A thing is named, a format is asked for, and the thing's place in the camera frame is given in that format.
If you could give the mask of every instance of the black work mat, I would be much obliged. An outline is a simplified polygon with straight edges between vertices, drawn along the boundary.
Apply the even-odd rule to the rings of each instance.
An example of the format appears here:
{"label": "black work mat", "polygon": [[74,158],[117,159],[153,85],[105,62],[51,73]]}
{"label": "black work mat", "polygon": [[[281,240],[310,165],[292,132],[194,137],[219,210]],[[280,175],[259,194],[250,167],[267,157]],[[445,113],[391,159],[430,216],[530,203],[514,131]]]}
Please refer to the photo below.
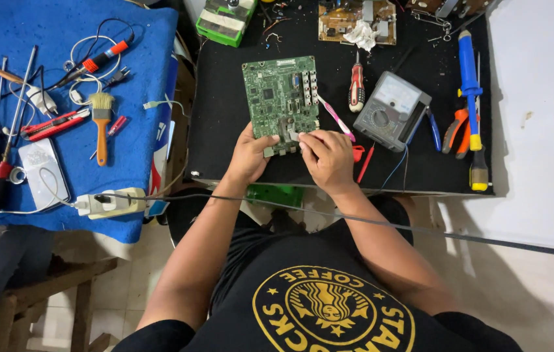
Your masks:
{"label": "black work mat", "polygon": [[[278,23],[268,33],[282,36],[281,43],[270,40],[266,49],[265,35],[262,35],[263,18],[259,6],[239,48],[208,41],[203,45],[197,64],[197,90],[189,131],[189,159],[186,176],[190,172],[200,172],[199,179],[220,180],[225,174],[236,140],[250,121],[249,109],[244,91],[241,65],[253,61],[293,58],[314,55],[318,72],[318,91],[335,109],[349,127],[357,118],[348,108],[348,91],[351,68],[355,63],[355,46],[318,40],[318,6],[307,4],[302,10],[293,4],[286,15],[290,21]],[[375,83],[384,71],[391,70],[409,47],[413,52],[397,74],[406,81],[429,94],[433,100],[431,109],[440,129],[441,139],[455,119],[455,111],[463,108],[465,99],[457,97],[461,86],[460,63],[458,58],[458,33],[449,42],[428,42],[443,35],[442,27],[427,22],[416,21],[409,10],[397,13],[398,38],[396,46],[375,47],[372,55],[360,50],[360,61],[364,71],[364,86],[367,98]],[[485,16],[469,25],[476,52],[481,52],[481,138],[486,147],[485,158],[490,168],[492,180],[492,117],[490,102],[490,53]],[[340,131],[331,115],[320,108],[318,116],[323,130]],[[368,151],[372,140],[353,131],[357,144]],[[437,152],[431,135],[427,116],[414,134],[409,145],[407,163],[403,163],[385,186],[387,190],[403,190],[403,176],[407,164],[405,190],[411,192],[440,192],[456,194],[493,194],[492,187],[486,192],[474,192],[469,187],[469,168],[472,153],[464,160],[455,158],[463,129],[455,140],[451,154]],[[376,145],[366,174],[360,183],[362,188],[381,188],[383,182],[401,160],[403,153],[395,153]],[[357,178],[363,165],[355,164],[354,177]],[[266,171],[258,182],[288,183],[293,185],[314,185],[300,154],[273,156]]]}

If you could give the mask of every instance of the red utility knife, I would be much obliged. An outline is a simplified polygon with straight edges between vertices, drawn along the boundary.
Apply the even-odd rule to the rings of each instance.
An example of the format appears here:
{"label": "red utility knife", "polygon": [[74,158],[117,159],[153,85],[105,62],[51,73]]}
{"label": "red utility knife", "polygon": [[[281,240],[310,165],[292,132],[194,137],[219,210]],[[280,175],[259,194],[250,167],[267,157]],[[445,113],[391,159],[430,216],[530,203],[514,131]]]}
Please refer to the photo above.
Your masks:
{"label": "red utility knife", "polygon": [[64,114],[53,120],[43,122],[42,124],[25,126],[21,129],[21,137],[29,141],[45,139],[71,126],[79,124],[84,121],[84,117],[87,116],[90,116],[90,110],[83,109]]}

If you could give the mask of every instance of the microchip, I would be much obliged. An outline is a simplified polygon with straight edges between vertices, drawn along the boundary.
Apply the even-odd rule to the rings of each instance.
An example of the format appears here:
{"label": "microchip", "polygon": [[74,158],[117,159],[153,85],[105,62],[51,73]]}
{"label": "microchip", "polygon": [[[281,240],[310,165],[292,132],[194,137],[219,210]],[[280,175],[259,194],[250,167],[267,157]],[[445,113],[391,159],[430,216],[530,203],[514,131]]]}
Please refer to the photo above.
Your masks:
{"label": "microchip", "polygon": [[268,88],[262,91],[264,94],[264,100],[269,100],[274,98],[273,88]]}

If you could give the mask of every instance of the blue cloth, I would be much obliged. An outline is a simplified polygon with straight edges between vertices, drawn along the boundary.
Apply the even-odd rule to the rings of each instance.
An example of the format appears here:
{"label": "blue cloth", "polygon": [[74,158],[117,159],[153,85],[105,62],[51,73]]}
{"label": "blue cloth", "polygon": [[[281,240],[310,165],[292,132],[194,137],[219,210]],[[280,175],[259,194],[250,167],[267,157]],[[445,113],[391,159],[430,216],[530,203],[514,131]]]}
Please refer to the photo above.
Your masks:
{"label": "blue cloth", "polygon": [[[113,110],[129,121],[108,143],[108,164],[98,166],[89,160],[96,149],[96,125],[88,118],[70,130],[53,136],[52,142],[64,172],[71,201],[83,194],[95,194],[107,189],[138,187],[147,189],[151,160],[153,159],[158,131],[161,104],[157,108],[144,110],[142,104],[152,100],[163,100],[167,76],[171,71],[171,53],[177,27],[178,13],[173,9],[146,10],[134,4],[118,0],[73,0],[73,1],[13,1],[0,0],[0,67],[2,57],[8,57],[7,69],[23,77],[34,45],[38,45],[36,65],[44,65],[45,85],[62,78],[62,64],[69,59],[71,47],[80,39],[96,34],[97,26],[106,18],[120,18],[129,22],[136,32],[130,48],[122,53],[119,68],[127,66],[129,79],[111,88],[108,92],[116,98]],[[121,22],[109,21],[101,28],[116,42],[126,39],[130,30]],[[86,41],[76,48],[75,60],[81,59],[92,41]],[[112,44],[100,39],[92,56],[105,51]],[[114,63],[97,72],[109,70]],[[60,114],[77,110],[79,107],[69,100],[68,88],[49,92],[58,105]],[[84,99],[96,89],[95,83],[81,83],[77,86]],[[9,96],[1,100],[0,124],[10,126],[17,99]],[[28,107],[25,123],[31,116]],[[47,121],[39,112],[32,124]],[[18,147],[25,145],[20,140]],[[10,155],[13,165],[21,165],[18,153]],[[10,185],[7,211],[33,211],[34,200],[27,183]],[[139,239],[142,214],[134,213],[112,219],[90,220],[79,217],[77,210],[62,205],[49,211],[31,215],[0,214],[0,224],[34,225],[48,230],[85,229],[100,232],[123,243]]]}

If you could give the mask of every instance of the toothbrush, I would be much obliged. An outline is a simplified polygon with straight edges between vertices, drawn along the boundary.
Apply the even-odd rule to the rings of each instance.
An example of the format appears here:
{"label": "toothbrush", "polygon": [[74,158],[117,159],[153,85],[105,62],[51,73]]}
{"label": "toothbrush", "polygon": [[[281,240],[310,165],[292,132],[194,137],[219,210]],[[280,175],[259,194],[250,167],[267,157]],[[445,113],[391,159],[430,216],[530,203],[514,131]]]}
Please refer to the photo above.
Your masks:
{"label": "toothbrush", "polygon": [[344,134],[347,135],[353,143],[355,143],[355,136],[352,134],[351,130],[349,130],[349,128],[344,124],[344,122],[342,122],[342,120],[338,117],[338,114],[333,110],[331,105],[329,105],[329,103],[322,99],[320,95],[318,96],[318,100],[320,100],[329,114],[333,116],[333,119],[336,120],[338,126],[340,126],[340,129],[342,129],[342,132],[344,132]]}

